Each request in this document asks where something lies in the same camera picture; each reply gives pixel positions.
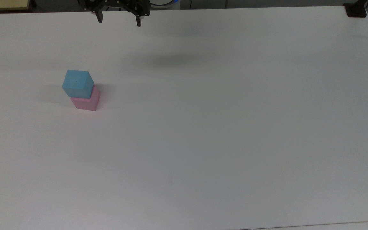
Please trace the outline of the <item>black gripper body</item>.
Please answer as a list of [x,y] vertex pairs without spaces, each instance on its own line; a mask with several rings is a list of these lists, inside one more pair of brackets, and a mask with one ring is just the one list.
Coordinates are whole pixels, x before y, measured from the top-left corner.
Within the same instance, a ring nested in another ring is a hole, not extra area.
[[149,0],[79,0],[83,10],[100,15],[106,7],[121,8],[135,16],[149,16],[151,4]]

